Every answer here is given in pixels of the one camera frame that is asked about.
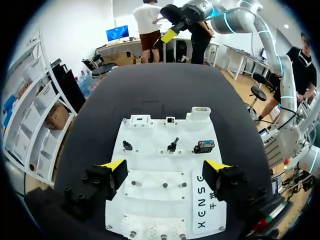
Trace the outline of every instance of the black stool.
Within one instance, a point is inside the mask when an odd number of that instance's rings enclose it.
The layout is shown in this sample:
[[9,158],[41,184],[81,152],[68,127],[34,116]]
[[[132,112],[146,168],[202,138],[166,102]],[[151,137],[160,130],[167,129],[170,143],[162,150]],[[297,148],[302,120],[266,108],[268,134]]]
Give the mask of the black stool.
[[[252,78],[258,82],[259,84],[267,84],[267,80],[264,76],[262,76],[261,74],[259,73],[254,73]],[[258,117],[257,117],[257,112],[256,110],[254,109],[254,105],[256,103],[256,101],[259,99],[263,102],[265,102],[267,100],[267,96],[265,95],[265,93],[257,86],[252,86],[251,87],[251,92],[252,94],[249,95],[250,97],[252,96],[255,96],[255,99],[253,100],[253,102],[251,104],[248,104],[248,103],[245,103],[245,106],[246,108],[248,109],[249,111],[249,114],[251,116],[251,118],[253,119],[253,121],[256,121],[258,120]]]

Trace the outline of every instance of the yellow tag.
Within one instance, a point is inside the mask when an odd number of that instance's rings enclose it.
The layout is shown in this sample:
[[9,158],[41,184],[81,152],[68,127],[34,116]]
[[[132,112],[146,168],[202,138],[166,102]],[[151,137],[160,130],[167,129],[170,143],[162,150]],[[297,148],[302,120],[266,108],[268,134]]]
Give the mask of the yellow tag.
[[121,159],[118,161],[113,161],[113,162],[109,162],[103,165],[98,165],[100,167],[107,167],[110,168],[112,170],[112,172],[124,161],[125,159]]
[[217,163],[215,161],[212,160],[206,160],[208,164],[210,164],[211,167],[213,167],[216,171],[219,171],[220,169],[223,168],[230,168],[232,166],[228,166],[228,165],[224,165],[222,163]]
[[168,42],[171,41],[171,39],[173,39],[175,36],[177,36],[178,34],[176,34],[171,28],[166,32],[166,34],[161,37],[162,42],[164,42],[165,44],[167,44]]

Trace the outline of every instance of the black pants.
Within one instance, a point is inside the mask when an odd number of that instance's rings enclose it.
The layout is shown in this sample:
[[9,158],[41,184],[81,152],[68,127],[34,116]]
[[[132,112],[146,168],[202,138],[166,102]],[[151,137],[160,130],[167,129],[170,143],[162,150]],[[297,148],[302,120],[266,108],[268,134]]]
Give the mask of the black pants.
[[205,51],[209,46],[211,38],[208,37],[191,37],[192,42],[192,64],[204,64]]

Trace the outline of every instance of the brown shorts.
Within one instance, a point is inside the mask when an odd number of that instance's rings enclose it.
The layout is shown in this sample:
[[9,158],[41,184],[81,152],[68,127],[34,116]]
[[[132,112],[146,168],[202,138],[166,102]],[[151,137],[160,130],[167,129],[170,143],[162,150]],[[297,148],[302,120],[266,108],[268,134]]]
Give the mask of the brown shorts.
[[153,31],[147,34],[140,34],[142,51],[146,51],[149,49],[157,49],[154,44],[161,37],[160,30]]

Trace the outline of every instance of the white cabinet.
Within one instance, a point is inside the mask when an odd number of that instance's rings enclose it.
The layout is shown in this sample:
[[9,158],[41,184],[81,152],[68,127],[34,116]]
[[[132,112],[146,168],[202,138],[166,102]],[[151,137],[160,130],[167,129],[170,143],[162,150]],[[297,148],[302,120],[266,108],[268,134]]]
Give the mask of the white cabinet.
[[[42,44],[41,31],[38,30],[31,39],[25,52],[7,71],[0,118],[2,150],[20,170],[54,185],[52,174],[58,151],[77,113],[54,76]],[[50,130],[45,122],[56,103],[62,103],[69,110],[69,118],[62,130]]]

